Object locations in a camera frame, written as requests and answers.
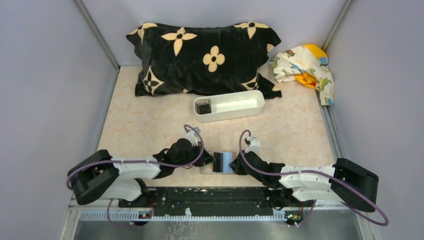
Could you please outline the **grey card sleeve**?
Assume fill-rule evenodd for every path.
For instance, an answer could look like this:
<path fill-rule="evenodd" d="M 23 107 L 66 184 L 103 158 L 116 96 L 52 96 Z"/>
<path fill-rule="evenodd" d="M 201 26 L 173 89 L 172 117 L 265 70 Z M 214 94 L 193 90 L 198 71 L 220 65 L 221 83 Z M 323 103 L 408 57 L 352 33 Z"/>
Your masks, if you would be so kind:
<path fill-rule="evenodd" d="M 215 157 L 215 161 L 213 162 L 212 171 L 214 173 L 222 173 L 223 172 L 224 153 L 214 152 L 213 156 Z"/>

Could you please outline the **brown leather card holder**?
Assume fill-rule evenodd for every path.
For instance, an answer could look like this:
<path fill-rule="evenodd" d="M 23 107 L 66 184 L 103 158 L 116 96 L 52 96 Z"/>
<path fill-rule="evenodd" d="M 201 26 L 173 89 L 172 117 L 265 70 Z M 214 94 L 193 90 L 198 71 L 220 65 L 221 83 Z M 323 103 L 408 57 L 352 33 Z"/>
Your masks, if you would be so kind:
<path fill-rule="evenodd" d="M 202 166 L 199 173 L 202 175 L 234 175 L 234 170 L 230 167 L 230 164 L 237 157 L 235 152 L 216 152 L 208 151 L 208 153 L 214 158 L 214 161 Z"/>

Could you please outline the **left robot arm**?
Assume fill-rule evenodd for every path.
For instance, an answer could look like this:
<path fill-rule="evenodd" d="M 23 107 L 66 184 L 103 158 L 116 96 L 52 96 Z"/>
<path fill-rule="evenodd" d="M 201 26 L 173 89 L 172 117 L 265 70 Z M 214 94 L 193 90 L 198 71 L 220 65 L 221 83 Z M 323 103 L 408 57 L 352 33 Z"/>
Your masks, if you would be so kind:
<path fill-rule="evenodd" d="M 145 159 L 114 159 L 102 149 L 68 171 L 66 186 L 79 205 L 99 199 L 123 199 L 144 207 L 150 200 L 144 179 L 162 179 L 176 168 L 204 167 L 214 161 L 201 142 L 192 144 L 186 138 Z"/>

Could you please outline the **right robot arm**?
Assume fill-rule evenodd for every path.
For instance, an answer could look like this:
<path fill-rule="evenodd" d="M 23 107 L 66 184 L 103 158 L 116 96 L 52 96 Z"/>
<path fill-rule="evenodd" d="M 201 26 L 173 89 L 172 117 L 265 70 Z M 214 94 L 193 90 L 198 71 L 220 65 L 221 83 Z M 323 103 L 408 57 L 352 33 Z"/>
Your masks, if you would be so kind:
<path fill-rule="evenodd" d="M 237 175 L 250 175 L 270 189 L 284 189 L 281 199 L 287 206 L 299 201 L 329 200 L 373 213 L 375 207 L 352 192 L 355 189 L 371 202 L 377 200 L 379 177 L 346 158 L 335 164 L 319 167 L 298 167 L 266 162 L 256 153 L 239 154 L 229 164 Z"/>

